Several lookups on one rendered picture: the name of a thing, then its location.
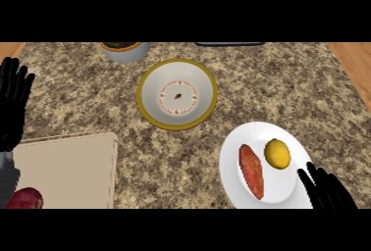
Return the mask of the white plate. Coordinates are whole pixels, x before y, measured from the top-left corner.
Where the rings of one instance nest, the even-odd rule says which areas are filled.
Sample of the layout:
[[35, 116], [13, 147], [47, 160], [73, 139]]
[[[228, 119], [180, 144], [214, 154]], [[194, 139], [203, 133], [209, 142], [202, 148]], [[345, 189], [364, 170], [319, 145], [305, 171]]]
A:
[[[262, 148], [270, 139], [280, 140], [289, 151], [289, 165], [283, 170], [267, 163]], [[262, 197], [257, 199], [239, 167], [239, 148], [246, 144], [260, 158]], [[264, 122], [239, 125], [224, 138], [218, 157], [218, 173], [224, 192], [237, 209], [310, 209], [311, 203], [296, 170], [307, 170], [311, 161], [295, 137], [279, 126]]]

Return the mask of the dark red fruit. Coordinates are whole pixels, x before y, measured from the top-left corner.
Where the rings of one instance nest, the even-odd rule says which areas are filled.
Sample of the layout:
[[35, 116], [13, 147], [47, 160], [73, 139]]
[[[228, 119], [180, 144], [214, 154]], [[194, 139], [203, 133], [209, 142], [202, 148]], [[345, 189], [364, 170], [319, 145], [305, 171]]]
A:
[[32, 187], [17, 190], [5, 205], [7, 209], [39, 209], [41, 207], [41, 194]]

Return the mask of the grey plant pot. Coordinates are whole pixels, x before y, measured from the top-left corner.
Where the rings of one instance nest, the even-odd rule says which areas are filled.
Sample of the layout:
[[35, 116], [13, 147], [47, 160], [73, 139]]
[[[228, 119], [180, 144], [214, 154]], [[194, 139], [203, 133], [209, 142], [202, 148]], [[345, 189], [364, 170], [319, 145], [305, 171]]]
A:
[[116, 63], [132, 63], [143, 59], [150, 48], [149, 42], [135, 42], [126, 47], [112, 48], [100, 43], [107, 58]]

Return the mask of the beige cutting board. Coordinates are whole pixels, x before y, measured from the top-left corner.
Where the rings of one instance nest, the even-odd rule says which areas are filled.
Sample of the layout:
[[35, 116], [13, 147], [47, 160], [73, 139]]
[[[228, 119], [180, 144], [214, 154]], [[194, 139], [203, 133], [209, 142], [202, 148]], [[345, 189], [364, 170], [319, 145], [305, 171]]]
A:
[[44, 209], [110, 209], [116, 162], [112, 132], [24, 142], [13, 151], [17, 188], [32, 187]]

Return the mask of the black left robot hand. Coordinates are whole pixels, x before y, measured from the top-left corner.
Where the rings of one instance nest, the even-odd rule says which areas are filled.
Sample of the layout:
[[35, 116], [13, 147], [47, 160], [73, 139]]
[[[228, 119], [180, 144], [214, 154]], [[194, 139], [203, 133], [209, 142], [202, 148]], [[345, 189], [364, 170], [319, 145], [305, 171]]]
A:
[[22, 139], [33, 79], [19, 59], [5, 57], [0, 64], [0, 152], [10, 152]]

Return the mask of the yellow lemon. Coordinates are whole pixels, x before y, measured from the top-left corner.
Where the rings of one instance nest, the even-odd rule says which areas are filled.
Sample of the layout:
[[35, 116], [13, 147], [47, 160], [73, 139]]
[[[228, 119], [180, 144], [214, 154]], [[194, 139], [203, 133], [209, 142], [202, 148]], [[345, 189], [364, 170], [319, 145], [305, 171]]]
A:
[[279, 170], [283, 170], [289, 165], [289, 150], [285, 143], [271, 138], [264, 144], [262, 155], [268, 165]]

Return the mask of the orange sweet potato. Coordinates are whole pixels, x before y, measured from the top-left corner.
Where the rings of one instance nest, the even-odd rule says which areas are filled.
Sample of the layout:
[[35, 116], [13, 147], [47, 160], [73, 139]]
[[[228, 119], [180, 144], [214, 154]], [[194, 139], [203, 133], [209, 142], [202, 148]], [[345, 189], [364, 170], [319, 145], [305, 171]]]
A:
[[252, 151], [252, 148], [242, 144], [239, 147], [239, 167], [245, 179], [246, 186], [255, 198], [262, 198], [262, 176], [260, 158]]

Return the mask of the white bowl with yellow rim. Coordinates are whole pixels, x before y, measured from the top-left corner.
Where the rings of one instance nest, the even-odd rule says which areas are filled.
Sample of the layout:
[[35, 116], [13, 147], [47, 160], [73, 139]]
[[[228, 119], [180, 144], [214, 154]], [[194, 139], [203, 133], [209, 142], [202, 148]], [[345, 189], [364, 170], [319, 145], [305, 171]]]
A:
[[184, 130], [199, 125], [215, 101], [215, 78], [196, 61], [168, 59], [144, 72], [135, 88], [135, 104], [143, 118], [158, 128]]

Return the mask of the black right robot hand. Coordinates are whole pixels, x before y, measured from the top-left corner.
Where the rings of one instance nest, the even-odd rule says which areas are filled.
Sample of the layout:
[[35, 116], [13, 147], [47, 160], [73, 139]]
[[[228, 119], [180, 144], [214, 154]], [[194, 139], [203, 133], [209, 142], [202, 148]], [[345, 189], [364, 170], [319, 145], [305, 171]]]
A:
[[333, 174], [316, 168], [311, 162], [305, 163], [307, 172], [296, 170], [310, 203], [319, 210], [354, 210], [357, 208], [351, 196]]

